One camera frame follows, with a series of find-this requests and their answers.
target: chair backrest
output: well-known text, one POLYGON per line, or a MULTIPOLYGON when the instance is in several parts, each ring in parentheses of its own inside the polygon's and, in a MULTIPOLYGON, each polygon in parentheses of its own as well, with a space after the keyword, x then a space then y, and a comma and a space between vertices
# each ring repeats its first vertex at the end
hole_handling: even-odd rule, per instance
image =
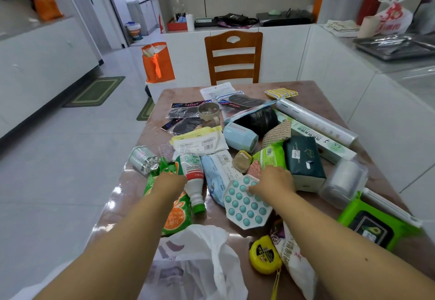
POLYGON ((260 74, 261 45, 263 43, 262 32, 227 31, 219 35, 206 37, 205 50, 207 52, 208 70, 210 72, 211 85, 217 81, 251 77, 253 83, 258 83, 260 74), (254 54, 234 54, 214 56, 214 51, 234 48, 254 47, 254 54), (254 68, 243 68, 216 72, 215 67, 234 64, 253 64, 254 68))

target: light blue cup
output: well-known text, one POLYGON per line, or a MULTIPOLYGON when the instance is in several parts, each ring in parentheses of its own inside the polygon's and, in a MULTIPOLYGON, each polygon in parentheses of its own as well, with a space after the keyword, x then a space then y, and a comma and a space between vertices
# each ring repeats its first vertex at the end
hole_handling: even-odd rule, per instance
POLYGON ((245 150, 252 152, 258 143, 257 134, 233 122, 229 122, 228 125, 225 126, 224 137, 228 146, 239 151, 245 150))

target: person's arm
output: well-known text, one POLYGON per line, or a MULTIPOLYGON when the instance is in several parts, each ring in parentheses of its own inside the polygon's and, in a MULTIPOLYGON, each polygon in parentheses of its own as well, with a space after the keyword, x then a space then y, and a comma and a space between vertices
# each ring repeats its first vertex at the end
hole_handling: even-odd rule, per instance
POLYGON ((186 182, 185 176, 161 173, 149 195, 34 299, 136 300, 163 226, 186 182))
POLYGON ((289 171, 267 166, 260 182, 249 187, 249 191, 282 217, 335 299, 435 297, 435 283, 427 276, 298 196, 289 171))

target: orange fruit packaging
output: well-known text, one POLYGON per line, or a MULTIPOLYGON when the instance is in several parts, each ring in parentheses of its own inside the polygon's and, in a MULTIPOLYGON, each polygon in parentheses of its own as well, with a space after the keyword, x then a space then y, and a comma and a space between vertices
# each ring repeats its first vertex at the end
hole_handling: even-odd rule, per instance
MULTIPOLYGON (((174 163, 167 163, 165 158, 160 159, 160 172, 177 173, 177 167, 174 163)), ((149 195, 153 188, 155 179, 158 176, 148 176, 147 186, 145 187, 144 196, 149 195)), ((169 213, 166 223, 162 230, 162 236, 170 236, 176 232, 186 229, 192 224, 191 218, 191 201, 186 192, 182 192, 180 197, 174 202, 174 206, 169 213)))

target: doormat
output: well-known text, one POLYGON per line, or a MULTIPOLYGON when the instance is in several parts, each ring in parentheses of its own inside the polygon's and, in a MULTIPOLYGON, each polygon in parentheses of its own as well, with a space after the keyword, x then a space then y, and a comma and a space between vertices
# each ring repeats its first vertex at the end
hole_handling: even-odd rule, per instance
POLYGON ((148 97, 148 101, 145 103, 144 108, 142 109, 142 111, 140 111, 136 120, 137 121, 147 121, 155 106, 156 105, 154 104, 153 99, 151 97, 148 97))
POLYGON ((125 77, 99 77, 84 88, 64 108, 99 106, 113 93, 125 77))

